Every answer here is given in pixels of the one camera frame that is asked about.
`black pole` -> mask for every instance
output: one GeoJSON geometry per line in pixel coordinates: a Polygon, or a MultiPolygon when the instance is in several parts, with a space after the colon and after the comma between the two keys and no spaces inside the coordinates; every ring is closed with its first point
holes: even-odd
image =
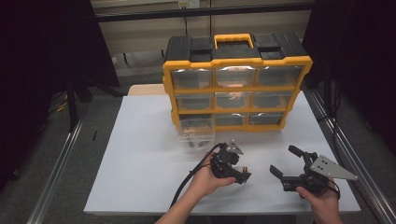
{"type": "Polygon", "coordinates": [[[232,15],[232,14],[248,14],[248,13],[263,13],[263,12],[281,12],[281,11],[302,11],[311,10],[317,7],[328,7],[344,5],[344,1],[326,1],[326,2],[305,2],[292,4],[272,4],[249,7],[203,7],[203,8],[188,8],[184,10],[162,10],[150,12],[136,12],[136,13],[109,13],[98,14],[95,17],[72,18],[67,19],[74,21],[139,21],[151,19],[167,19],[167,18],[183,18],[183,17],[199,17],[199,16],[214,16],[214,15],[232,15]]]}

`white wall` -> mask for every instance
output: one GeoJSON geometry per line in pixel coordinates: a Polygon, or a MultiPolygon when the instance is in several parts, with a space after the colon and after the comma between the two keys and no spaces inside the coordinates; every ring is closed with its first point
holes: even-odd
{"type": "MultiPolygon", "coordinates": [[[[290,2],[306,1],[212,0],[212,7],[257,6],[290,2]]],[[[92,0],[92,5],[96,14],[177,9],[177,1],[172,0],[92,0]]],[[[201,0],[201,7],[208,6],[209,0],[201,0]]],[[[265,35],[275,31],[293,31],[299,38],[303,38],[309,15],[310,11],[292,11],[212,16],[212,34],[265,35]]],[[[189,35],[209,36],[209,17],[189,17],[186,20],[189,35]]],[[[169,37],[185,34],[183,18],[102,22],[100,27],[112,55],[122,52],[166,49],[169,37]]]]}

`forearm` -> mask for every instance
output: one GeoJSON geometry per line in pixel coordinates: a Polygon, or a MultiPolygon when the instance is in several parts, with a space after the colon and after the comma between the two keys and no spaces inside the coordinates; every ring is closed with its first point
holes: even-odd
{"type": "Polygon", "coordinates": [[[187,190],[183,196],[181,196],[181,198],[169,209],[169,211],[156,223],[185,223],[190,212],[201,199],[202,197],[199,197],[193,192],[187,190]]]}

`human hand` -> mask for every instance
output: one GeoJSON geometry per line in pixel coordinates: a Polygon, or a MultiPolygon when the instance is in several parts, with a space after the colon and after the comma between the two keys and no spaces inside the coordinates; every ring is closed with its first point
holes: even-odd
{"type": "Polygon", "coordinates": [[[219,187],[225,187],[235,183],[236,179],[234,177],[217,178],[213,175],[210,168],[210,159],[215,154],[213,152],[206,158],[203,162],[203,167],[194,175],[186,192],[191,192],[196,197],[202,199],[219,187]]]}
{"type": "MultiPolygon", "coordinates": [[[[334,188],[332,179],[329,187],[334,188]]],[[[313,195],[303,187],[297,187],[296,191],[311,203],[312,213],[317,224],[342,224],[343,221],[338,212],[338,196],[332,190],[319,197],[313,195]]]]}

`silver metal plate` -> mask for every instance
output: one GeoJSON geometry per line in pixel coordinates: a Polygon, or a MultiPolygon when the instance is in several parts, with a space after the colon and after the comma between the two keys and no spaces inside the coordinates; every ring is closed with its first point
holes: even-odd
{"type": "Polygon", "coordinates": [[[348,170],[344,169],[342,166],[337,163],[331,161],[329,158],[320,155],[312,164],[310,169],[318,173],[320,175],[324,175],[332,178],[339,179],[349,179],[349,180],[358,180],[358,177],[348,170]]]}

